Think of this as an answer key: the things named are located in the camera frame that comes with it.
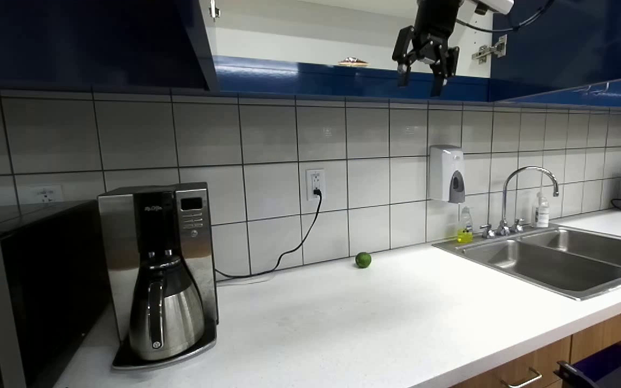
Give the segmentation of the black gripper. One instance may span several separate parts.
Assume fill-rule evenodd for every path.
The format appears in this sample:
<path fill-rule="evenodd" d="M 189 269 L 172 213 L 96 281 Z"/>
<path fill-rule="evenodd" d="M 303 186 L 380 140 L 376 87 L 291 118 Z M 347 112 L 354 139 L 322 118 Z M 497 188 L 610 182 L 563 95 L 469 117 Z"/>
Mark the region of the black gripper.
<path fill-rule="evenodd" d="M 456 31 L 459 4 L 462 0 L 419 0 L 414 28 L 401 28 L 392 51 L 400 87 L 411 83 L 414 46 L 416 59 L 431 63 L 431 94 L 441 95 L 444 90 L 448 79 L 458 72 L 459 51 L 448 48 L 448 38 Z"/>

